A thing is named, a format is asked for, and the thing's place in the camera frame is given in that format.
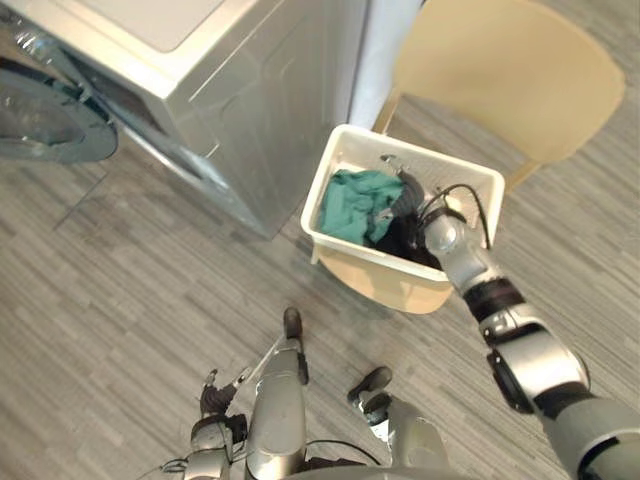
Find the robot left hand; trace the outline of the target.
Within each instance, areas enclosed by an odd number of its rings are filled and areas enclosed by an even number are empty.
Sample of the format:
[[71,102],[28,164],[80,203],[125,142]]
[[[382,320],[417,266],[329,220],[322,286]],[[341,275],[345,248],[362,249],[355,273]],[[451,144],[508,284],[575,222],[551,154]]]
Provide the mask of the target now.
[[200,394],[201,418],[225,416],[239,388],[249,379],[251,367],[245,367],[230,383],[222,387],[216,385],[217,369],[212,369],[205,378]]

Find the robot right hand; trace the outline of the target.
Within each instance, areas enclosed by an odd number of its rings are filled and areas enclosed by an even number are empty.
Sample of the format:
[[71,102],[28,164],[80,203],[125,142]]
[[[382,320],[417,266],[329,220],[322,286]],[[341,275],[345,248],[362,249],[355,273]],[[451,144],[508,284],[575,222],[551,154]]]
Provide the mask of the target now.
[[383,154],[380,160],[390,166],[396,176],[402,181],[402,191],[400,196],[390,207],[381,210],[376,219],[394,220],[395,218],[406,217],[412,213],[417,213],[419,207],[425,199],[425,192],[418,180],[399,163],[398,157],[393,154]]

